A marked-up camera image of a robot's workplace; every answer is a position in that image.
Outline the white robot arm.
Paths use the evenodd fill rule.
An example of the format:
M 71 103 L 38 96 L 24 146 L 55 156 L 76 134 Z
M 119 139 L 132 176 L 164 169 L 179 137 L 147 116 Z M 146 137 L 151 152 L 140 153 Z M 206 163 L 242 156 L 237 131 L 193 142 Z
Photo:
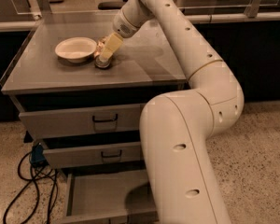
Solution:
M 174 0 L 128 0 L 113 21 L 98 63 L 149 19 L 162 28 L 189 83 L 152 98 L 140 117 L 140 139 L 160 224 L 231 224 L 210 162 L 207 138 L 240 117 L 244 94 L 217 52 Z

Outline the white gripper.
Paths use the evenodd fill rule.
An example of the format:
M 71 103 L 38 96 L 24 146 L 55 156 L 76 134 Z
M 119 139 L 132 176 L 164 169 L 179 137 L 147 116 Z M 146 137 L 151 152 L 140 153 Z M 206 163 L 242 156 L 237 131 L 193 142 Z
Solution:
M 107 37 L 99 60 L 108 61 L 122 45 L 123 38 L 135 35 L 141 26 L 152 18 L 153 14 L 141 0 L 128 0 L 113 20 L 113 30 L 116 33 Z

